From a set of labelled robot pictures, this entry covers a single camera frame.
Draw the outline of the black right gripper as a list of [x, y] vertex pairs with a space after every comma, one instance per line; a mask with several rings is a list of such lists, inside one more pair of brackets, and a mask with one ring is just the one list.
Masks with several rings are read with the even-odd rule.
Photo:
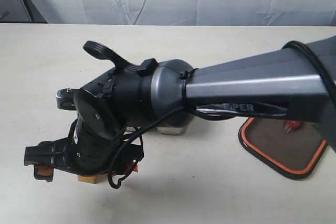
[[80, 176], [137, 173], [143, 138], [138, 126], [126, 133], [129, 125], [113, 96], [106, 89], [78, 89], [74, 104], [77, 118], [68, 136], [25, 148], [24, 165], [34, 167], [34, 178], [52, 182], [56, 169]]

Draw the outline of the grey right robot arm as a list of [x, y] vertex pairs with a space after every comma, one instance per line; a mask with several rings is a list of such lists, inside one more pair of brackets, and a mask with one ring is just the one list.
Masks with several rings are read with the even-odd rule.
[[54, 170], [80, 176], [106, 174], [119, 188], [144, 157], [134, 143], [155, 127], [184, 128], [194, 117], [306, 121], [335, 146], [335, 37], [205, 68], [183, 60], [147, 59], [135, 65], [109, 47], [83, 49], [112, 69], [79, 89], [57, 92], [57, 107], [76, 111], [68, 136], [25, 149], [24, 164], [37, 180]]

